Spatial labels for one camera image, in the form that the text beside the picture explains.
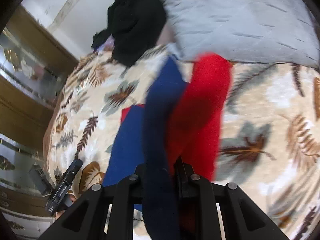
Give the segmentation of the person's left hand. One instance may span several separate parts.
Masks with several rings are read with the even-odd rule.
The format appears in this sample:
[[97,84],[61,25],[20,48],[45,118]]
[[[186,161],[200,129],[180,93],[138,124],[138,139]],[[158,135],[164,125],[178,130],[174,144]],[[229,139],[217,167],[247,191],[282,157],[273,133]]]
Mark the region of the person's left hand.
[[64,202],[60,205],[55,213],[55,220],[59,219],[65,211],[71,207],[71,205],[76,201],[76,197],[73,194],[68,193],[65,196]]

